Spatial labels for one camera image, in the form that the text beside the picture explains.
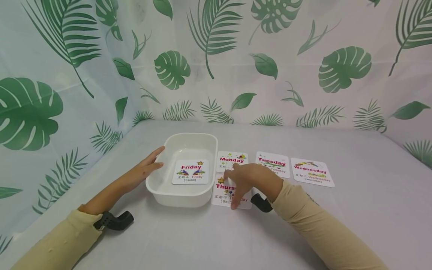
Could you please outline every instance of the forearm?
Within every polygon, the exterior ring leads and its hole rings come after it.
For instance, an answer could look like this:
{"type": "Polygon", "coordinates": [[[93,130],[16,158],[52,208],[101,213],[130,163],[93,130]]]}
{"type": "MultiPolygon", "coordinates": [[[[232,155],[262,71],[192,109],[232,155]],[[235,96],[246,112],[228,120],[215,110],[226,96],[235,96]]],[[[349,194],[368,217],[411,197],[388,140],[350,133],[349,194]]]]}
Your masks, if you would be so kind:
{"type": "Polygon", "coordinates": [[[120,177],[94,196],[88,203],[80,206],[78,210],[90,215],[102,214],[111,210],[125,193],[122,177],[120,177]]]}
{"type": "Polygon", "coordinates": [[[274,201],[276,213],[304,236],[330,269],[387,269],[361,239],[312,201],[301,186],[285,181],[277,198],[269,199],[274,201]]]}
{"type": "Polygon", "coordinates": [[[72,211],[21,257],[11,270],[72,269],[101,235],[102,232],[93,227],[101,217],[72,211]]]}

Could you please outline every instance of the flashcard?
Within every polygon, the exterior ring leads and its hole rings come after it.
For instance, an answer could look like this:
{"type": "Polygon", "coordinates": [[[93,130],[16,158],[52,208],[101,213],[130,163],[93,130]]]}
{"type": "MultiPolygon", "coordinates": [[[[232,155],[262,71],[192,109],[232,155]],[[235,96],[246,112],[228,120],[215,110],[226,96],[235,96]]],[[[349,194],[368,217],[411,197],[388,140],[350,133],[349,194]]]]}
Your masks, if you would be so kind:
{"type": "Polygon", "coordinates": [[[219,151],[217,155],[216,172],[225,172],[232,169],[232,165],[238,163],[240,165],[248,163],[248,154],[240,152],[219,151]]]}
{"type": "Polygon", "coordinates": [[[207,159],[178,160],[175,163],[172,183],[174,185],[207,184],[209,161],[207,159]]]}
{"type": "MultiPolygon", "coordinates": [[[[216,174],[216,181],[213,186],[212,204],[231,207],[231,199],[235,194],[235,183],[231,179],[223,179],[223,174],[216,174]]],[[[252,192],[246,193],[239,204],[240,209],[251,209],[252,192]]]]}
{"type": "Polygon", "coordinates": [[[258,151],[255,163],[268,167],[279,177],[290,178],[287,156],[258,151]]]}
{"type": "Polygon", "coordinates": [[[327,165],[324,162],[291,158],[292,174],[298,182],[334,187],[327,165]]]}

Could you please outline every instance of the white curtain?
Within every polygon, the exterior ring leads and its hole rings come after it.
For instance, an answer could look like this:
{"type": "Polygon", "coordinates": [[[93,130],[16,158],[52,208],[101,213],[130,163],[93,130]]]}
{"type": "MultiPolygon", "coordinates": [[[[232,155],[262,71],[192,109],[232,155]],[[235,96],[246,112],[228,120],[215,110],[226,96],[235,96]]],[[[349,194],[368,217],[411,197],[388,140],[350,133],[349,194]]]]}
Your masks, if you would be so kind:
{"type": "Polygon", "coordinates": [[[0,22],[0,254],[146,119],[376,130],[432,168],[432,0],[3,0],[0,22]]]}

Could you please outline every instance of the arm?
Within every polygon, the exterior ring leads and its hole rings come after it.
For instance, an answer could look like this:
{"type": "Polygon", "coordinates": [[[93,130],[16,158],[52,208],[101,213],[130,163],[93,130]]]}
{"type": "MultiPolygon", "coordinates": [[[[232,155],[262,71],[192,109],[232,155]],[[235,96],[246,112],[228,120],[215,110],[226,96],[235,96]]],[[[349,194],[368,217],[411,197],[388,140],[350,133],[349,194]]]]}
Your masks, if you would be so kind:
{"type": "MultiPolygon", "coordinates": [[[[306,239],[330,269],[387,269],[361,239],[317,205],[301,186],[291,185],[270,169],[256,164],[235,166],[234,171],[226,172],[225,177],[230,177],[236,183],[234,197],[240,191],[238,200],[251,187],[263,192],[273,202],[276,213],[306,239]]],[[[232,208],[235,209],[237,200],[233,199],[233,204],[232,208]]]]}
{"type": "Polygon", "coordinates": [[[102,234],[93,224],[102,218],[103,212],[111,210],[123,195],[135,189],[151,172],[163,166],[162,163],[154,163],[156,156],[163,150],[163,146],[158,148],[88,203],[73,210],[24,254],[11,270],[72,269],[102,234]]]}

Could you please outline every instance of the finger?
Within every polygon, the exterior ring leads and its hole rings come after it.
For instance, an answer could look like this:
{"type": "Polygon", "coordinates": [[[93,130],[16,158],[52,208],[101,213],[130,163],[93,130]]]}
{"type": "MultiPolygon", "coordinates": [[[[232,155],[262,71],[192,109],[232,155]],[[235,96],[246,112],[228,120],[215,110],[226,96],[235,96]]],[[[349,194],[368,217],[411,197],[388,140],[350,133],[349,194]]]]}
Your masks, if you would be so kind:
{"type": "Polygon", "coordinates": [[[231,178],[232,179],[232,175],[233,175],[234,171],[233,170],[225,170],[225,172],[223,173],[223,179],[227,179],[227,178],[231,178]]]}
{"type": "Polygon", "coordinates": [[[143,160],[143,165],[150,165],[152,164],[152,160],[156,160],[156,157],[162,153],[162,151],[165,150],[165,146],[161,146],[158,149],[154,150],[153,152],[151,152],[150,155],[148,155],[148,157],[146,157],[143,160]]]}
{"type": "Polygon", "coordinates": [[[231,209],[235,210],[240,205],[241,199],[246,194],[246,192],[243,192],[241,189],[237,188],[235,190],[234,196],[231,200],[231,209]]]}
{"type": "Polygon", "coordinates": [[[153,163],[153,164],[146,166],[144,168],[145,177],[149,176],[155,170],[162,168],[162,166],[163,166],[163,162],[156,162],[156,163],[153,163]]]}

